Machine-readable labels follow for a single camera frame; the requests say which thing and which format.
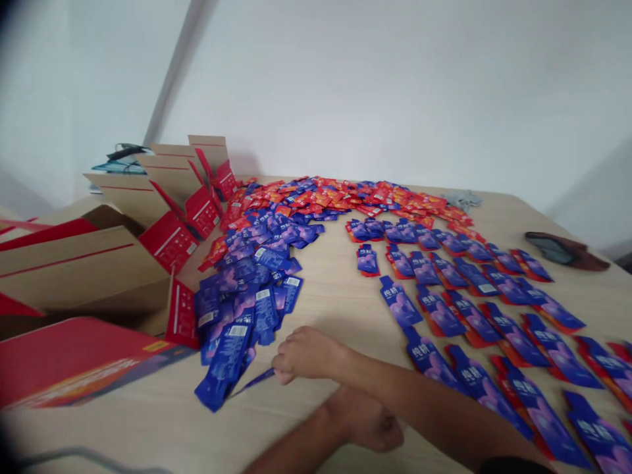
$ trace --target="forearm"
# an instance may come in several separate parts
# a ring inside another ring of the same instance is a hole
[[[332,378],[374,397],[452,459],[476,472],[498,456],[547,465],[546,458],[512,425],[439,382],[397,365],[348,350]]]
[[[321,406],[253,461],[244,474],[314,473],[345,442],[345,433]]]

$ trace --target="cardboard box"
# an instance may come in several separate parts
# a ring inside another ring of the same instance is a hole
[[[125,174],[85,174],[103,195],[147,230],[138,238],[165,270],[180,272],[199,240],[210,235],[219,214],[204,187],[186,200],[185,213],[167,202],[146,176]]]
[[[193,349],[77,317],[0,342],[0,408],[81,405]]]
[[[0,340],[78,315],[197,348],[193,292],[108,205],[0,244]]]
[[[228,201],[237,191],[237,181],[230,168],[226,138],[207,135],[188,137],[200,162],[207,167],[209,183],[217,189],[224,201]]]

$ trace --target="blue package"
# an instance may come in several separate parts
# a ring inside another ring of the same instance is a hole
[[[294,273],[298,273],[302,269],[303,269],[303,267],[301,267],[301,264],[298,263],[298,260],[296,259],[296,257],[292,257],[290,259],[290,268],[285,270],[284,273],[285,273],[285,275],[294,275]]]
[[[246,227],[245,229],[242,230],[242,235],[244,236],[244,238],[250,239],[252,237],[258,237],[258,236],[264,235],[267,232],[268,232],[268,226],[264,222],[258,225],[253,225],[251,227]]]
[[[382,298],[384,298],[391,314],[393,314],[395,320],[402,328],[423,321],[423,317],[404,292],[401,284],[393,283],[390,276],[382,276],[380,281],[382,282],[382,288],[380,289]]]
[[[533,431],[492,382],[483,365],[468,358],[459,346],[448,346],[446,351],[455,362],[454,371],[457,377],[470,391],[472,398],[509,421],[527,440],[531,441],[534,437]]]
[[[246,290],[237,293],[233,303],[233,318],[235,322],[251,323],[255,318],[256,290]]]
[[[390,262],[396,278],[400,280],[415,278],[413,267],[410,266],[408,258],[396,244],[390,244],[386,247],[386,259]]]
[[[384,226],[380,221],[376,221],[374,217],[367,217],[364,225],[367,227],[371,240],[384,240]]]
[[[268,240],[270,240],[272,237],[274,236],[274,234],[272,232],[266,232],[263,235],[260,236],[256,236],[256,237],[251,237],[249,239],[249,242],[253,245],[261,245],[261,244],[265,244],[265,242],[267,242]]]
[[[487,248],[491,250],[496,259],[500,262],[500,264],[505,267],[509,272],[517,273],[519,275],[524,275],[525,271],[522,269],[520,264],[515,260],[515,258],[508,254],[505,251],[502,251],[495,246],[494,244],[490,244],[487,242]]]
[[[513,319],[508,318],[501,313],[498,306],[494,303],[487,302],[485,303],[485,306],[489,311],[489,317],[494,321],[500,333],[526,363],[535,367],[551,366],[542,352],[533,345],[533,343],[529,340],[529,337]]]
[[[461,296],[458,291],[447,290],[448,297],[461,316],[469,323],[472,329],[487,343],[492,344],[502,339],[502,336],[485,319],[485,316],[472,304],[470,300]]]
[[[433,234],[452,256],[463,255],[467,250],[467,247],[447,230],[433,229]]]
[[[301,240],[303,240],[307,244],[311,244],[314,240],[316,240],[318,238],[318,234],[316,233],[316,229],[314,229],[314,227],[315,226],[307,225],[298,226],[298,236],[301,238]]]
[[[529,417],[556,460],[590,469],[591,464],[568,433],[560,418],[548,404],[538,386],[523,375],[509,359],[503,358],[508,368],[507,380],[525,406]]]
[[[361,222],[357,219],[352,219],[347,222],[349,226],[349,233],[351,234],[352,240],[355,242],[366,242],[371,239],[371,235],[364,225],[364,222]]]
[[[246,282],[252,281],[257,276],[257,264],[247,257],[235,263],[235,277]]]
[[[275,285],[272,287],[272,293],[275,297],[276,317],[278,318],[275,331],[278,331],[281,329],[283,318],[285,317],[285,299],[288,296],[288,289]]]
[[[284,313],[290,314],[294,310],[294,306],[296,305],[296,300],[298,300],[298,295],[301,292],[301,288],[303,286],[303,279],[298,276],[288,276],[284,278],[281,282],[281,286],[287,289],[288,294],[285,297],[285,308]]]
[[[500,299],[510,305],[530,305],[532,300],[506,273],[500,272],[492,265],[482,265],[485,276],[500,290]]]
[[[251,330],[251,325],[237,322],[224,327],[217,351],[209,366],[209,374],[213,378],[224,382],[237,380]]]
[[[357,269],[365,277],[379,277],[377,253],[371,249],[370,244],[362,244],[357,250]]]
[[[249,284],[261,286],[263,284],[268,283],[269,281],[270,281],[270,269],[267,267],[264,267],[263,265],[255,263],[255,275],[249,281]]]
[[[222,335],[224,326],[231,324],[234,320],[233,302],[220,302],[219,304],[219,320],[212,324],[201,337],[202,347],[199,351],[200,361],[202,365],[209,365],[217,346],[219,345],[219,338]]]
[[[544,279],[545,281],[552,282],[555,281],[548,272],[542,266],[542,263],[538,262],[535,258],[531,257],[527,252],[520,249],[515,249],[518,254],[522,257],[522,260],[525,261],[529,269],[534,272],[538,277]]]
[[[431,251],[441,248],[441,244],[439,244],[432,231],[426,229],[423,225],[417,224],[415,226],[415,233],[417,234],[417,245],[419,245],[422,250]]]
[[[402,243],[404,244],[416,244],[417,243],[417,234],[415,233],[415,228],[412,226],[408,219],[401,218],[400,222],[397,223],[397,230],[400,231],[402,235]]]
[[[594,460],[606,474],[632,474],[632,446],[609,422],[597,415],[580,394],[564,391],[568,417]]]
[[[281,224],[279,226],[279,233],[286,244],[291,244],[292,242],[301,240],[298,232],[298,225],[294,224],[292,221]]]
[[[235,272],[236,270],[234,265],[231,265],[220,272],[220,293],[242,292],[248,289],[248,283],[242,278],[236,278]]]
[[[520,288],[529,295],[532,305],[541,306],[547,303],[547,295],[540,288],[535,288],[531,283],[521,277],[516,277],[515,281],[520,285]]]
[[[592,338],[586,336],[575,336],[575,339],[584,346],[588,352],[587,355],[591,357],[594,362],[599,365],[599,367],[606,371],[608,376],[621,389],[621,391],[628,398],[632,399],[632,364],[624,361],[618,355],[611,354]]]
[[[243,247],[248,243],[241,232],[232,229],[228,229],[225,241],[228,251],[237,250],[239,247]]]
[[[273,237],[261,247],[280,253],[286,259],[290,258],[290,246],[285,243],[281,234],[273,235]]]
[[[571,348],[566,345],[556,331],[546,327],[535,314],[526,313],[522,317],[527,324],[527,330],[544,348],[567,382],[589,388],[604,388],[601,382],[586,367],[581,365]]]
[[[476,241],[472,240],[470,237],[465,234],[456,234],[457,239],[466,247],[467,255],[474,260],[475,262],[485,262],[485,261],[493,261],[494,256],[487,251],[485,246]]]
[[[579,330],[586,326],[582,320],[571,314],[564,306],[559,304],[540,288],[534,287],[524,278],[517,278],[516,281],[520,284],[520,288],[531,298],[531,305],[538,311],[540,309],[544,311],[560,326],[570,331]]]
[[[424,257],[420,251],[412,251],[408,259],[417,283],[425,286],[440,285],[441,279],[436,274],[433,261]]]
[[[471,283],[471,291],[474,296],[497,296],[498,289],[492,285],[491,281],[479,270],[476,265],[466,262],[461,257],[455,257],[457,271]]]
[[[255,294],[255,330],[262,346],[269,346],[275,341],[277,325],[277,305],[273,290],[264,288]]]
[[[419,337],[419,335],[417,335],[417,338],[408,337],[406,352],[417,370],[426,377],[441,382],[443,385],[457,390],[467,397],[470,396],[466,387],[456,378],[452,368],[440,354],[432,340],[427,337]]]
[[[200,281],[199,291],[194,297],[194,306],[198,331],[205,331],[219,320],[219,293],[213,277]]]
[[[253,253],[255,253],[255,248],[252,244],[246,244],[245,246],[239,247],[237,250],[230,251],[224,256],[222,259],[223,266],[228,267],[233,265],[239,260],[251,256]]]
[[[283,254],[265,247],[257,249],[253,258],[255,262],[272,271],[289,270],[292,266],[292,262],[286,260]]]
[[[305,240],[296,240],[295,242],[292,242],[290,245],[294,248],[302,249],[302,248],[307,247],[309,245],[309,242],[306,242]]]
[[[250,382],[248,382],[246,385],[244,385],[241,390],[239,390],[238,392],[235,392],[233,394],[230,395],[229,398],[233,398],[234,396],[239,395],[240,393],[242,393],[243,391],[249,389],[250,387],[263,382],[264,380],[267,380],[271,377],[273,377],[275,375],[275,370],[270,368],[267,369],[264,373],[256,376],[254,379],[252,379]]]
[[[386,239],[392,244],[401,244],[404,241],[402,233],[389,221],[382,221]]]
[[[445,285],[446,289],[455,290],[456,288],[467,288],[469,286],[450,262],[443,260],[443,258],[439,257],[435,252],[430,253],[430,258],[447,280],[448,284]]]
[[[210,374],[194,390],[198,400],[213,413],[222,408],[228,391],[228,383],[219,381]]]
[[[453,337],[467,332],[467,328],[463,326],[463,323],[458,320],[438,294],[428,291],[423,285],[417,285],[417,291],[419,291],[417,297],[419,303],[424,307],[428,316],[439,326],[443,336]],[[440,336],[435,331],[433,332],[435,336]]]

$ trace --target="fingers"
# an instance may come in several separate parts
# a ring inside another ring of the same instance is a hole
[[[288,347],[289,347],[289,345],[290,345],[290,342],[291,342],[291,341],[290,341],[290,338],[288,338],[285,342],[281,342],[281,343],[278,345],[278,349],[277,349],[277,351],[278,351],[278,353],[279,353],[280,355],[284,355],[284,354],[288,351]]]
[[[275,358],[272,359],[272,368],[275,371],[281,371],[281,372],[288,372],[288,366],[287,366],[287,361],[285,359],[285,357],[283,356],[283,354],[278,354],[275,355]]]
[[[294,380],[294,376],[292,374],[281,372],[278,369],[275,369],[275,377],[281,385],[287,385]]]

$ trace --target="white wall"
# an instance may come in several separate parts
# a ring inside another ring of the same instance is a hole
[[[631,22],[628,0],[220,0],[162,141],[547,211],[632,133]]]
[[[41,215],[141,144],[189,0],[22,0],[0,43],[0,203]]]
[[[32,217],[73,196],[68,1],[19,3],[0,40],[0,203]]]

